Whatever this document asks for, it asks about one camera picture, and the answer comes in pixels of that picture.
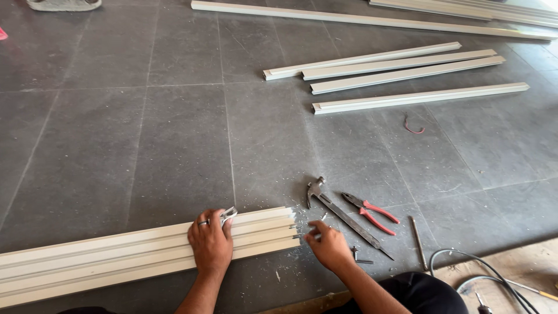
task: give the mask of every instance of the gray tile floor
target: gray tile floor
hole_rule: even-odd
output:
[[[362,0],[236,0],[411,20],[537,30],[499,21],[369,7]],[[419,270],[407,216],[427,255],[483,255],[558,235],[558,44],[447,32],[193,12],[187,0],[105,0],[87,13],[0,2],[0,251],[193,220],[207,207],[295,206],[323,175],[331,198],[383,241],[391,262],[333,215],[375,278]],[[459,41],[502,65],[312,96],[285,65]],[[314,116],[316,101],[527,82],[519,94]],[[412,134],[403,126],[425,127]],[[339,197],[387,208],[381,233]],[[99,305],[172,313],[194,270],[1,310]],[[343,290],[307,246],[231,264],[217,313]]]

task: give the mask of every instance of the pliers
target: pliers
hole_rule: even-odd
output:
[[[399,223],[399,219],[395,218],[392,214],[388,213],[387,211],[368,203],[367,200],[361,201],[356,196],[351,195],[349,193],[345,193],[345,192],[341,193],[341,195],[343,195],[343,197],[349,203],[355,205],[359,209],[359,212],[358,212],[359,214],[364,215],[364,217],[366,217],[368,220],[370,220],[370,222],[373,223],[380,230],[384,231],[385,233],[387,233],[389,235],[395,235],[395,232],[393,232],[390,229],[384,227],[381,223],[379,223],[376,219],[374,219],[374,217],[372,217],[372,215],[370,215],[370,213],[367,210],[365,210],[364,208],[366,207],[369,210],[377,211],[377,212],[383,214],[384,216],[388,217],[389,219],[391,219],[395,223]]]

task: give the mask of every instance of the screwdriver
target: screwdriver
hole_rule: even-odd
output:
[[[480,295],[478,292],[475,291],[475,293],[477,294],[477,298],[479,299],[479,307],[477,308],[479,310],[479,314],[492,314],[492,310],[484,305],[483,301],[480,299]]]

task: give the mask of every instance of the power cord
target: power cord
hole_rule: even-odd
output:
[[[528,314],[533,314],[533,312],[531,312],[531,310],[528,308],[530,307],[531,309],[533,309],[533,311],[535,312],[535,314],[540,314],[537,309],[535,309],[535,307],[529,303],[529,301],[527,299],[525,299],[524,296],[522,296],[519,292],[517,292],[515,289],[513,289],[509,283],[504,279],[504,277],[502,277],[502,275],[500,275],[492,266],[490,266],[490,264],[488,264],[487,262],[485,262],[482,258],[477,257],[475,255],[469,254],[469,253],[465,253],[465,252],[461,252],[459,250],[454,250],[454,249],[442,249],[442,250],[438,250],[436,252],[434,252],[434,254],[432,254],[432,257],[430,258],[430,274],[432,275],[432,277],[434,277],[434,259],[445,252],[456,252],[459,254],[463,254],[465,256],[468,256],[472,259],[475,259],[481,263],[483,263],[484,265],[486,265],[490,270],[492,270],[492,272],[494,272],[494,274],[496,274],[496,276],[498,278],[495,277],[490,277],[490,276],[484,276],[484,275],[480,275],[480,276],[476,276],[476,277],[472,277],[470,279],[468,279],[467,281],[465,281],[464,283],[462,283],[457,289],[456,291],[459,293],[459,291],[468,283],[477,280],[477,279],[490,279],[490,280],[494,280],[496,282],[499,282],[500,284],[502,284],[506,289],[508,289],[508,291],[515,297],[515,299],[517,300],[517,302],[519,302],[521,304],[521,306],[525,309],[525,311]]]

